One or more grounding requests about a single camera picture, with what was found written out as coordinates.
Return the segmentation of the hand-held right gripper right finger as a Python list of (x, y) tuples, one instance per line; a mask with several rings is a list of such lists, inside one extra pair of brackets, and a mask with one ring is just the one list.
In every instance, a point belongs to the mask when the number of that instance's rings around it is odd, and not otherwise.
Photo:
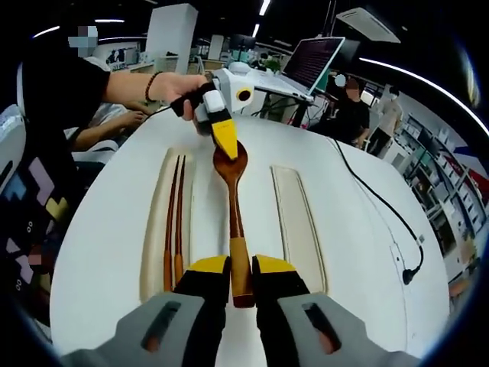
[(364, 322), (326, 294), (312, 293), (287, 261), (252, 259), (252, 283), (269, 366), (418, 366), (368, 338)]

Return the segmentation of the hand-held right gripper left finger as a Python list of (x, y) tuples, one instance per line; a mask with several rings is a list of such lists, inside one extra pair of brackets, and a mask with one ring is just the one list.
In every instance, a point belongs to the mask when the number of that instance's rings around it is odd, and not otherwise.
[(153, 296), (116, 326), (94, 349), (65, 356), (64, 366), (211, 366), (225, 326), (231, 259), (203, 258), (192, 264), (172, 292)]

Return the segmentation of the person's left hand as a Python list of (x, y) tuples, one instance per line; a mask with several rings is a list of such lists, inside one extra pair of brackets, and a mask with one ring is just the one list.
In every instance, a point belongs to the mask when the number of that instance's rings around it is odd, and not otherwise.
[(207, 82), (208, 80), (203, 75), (159, 73), (154, 77), (147, 96), (155, 101), (172, 103), (181, 96), (197, 90)]

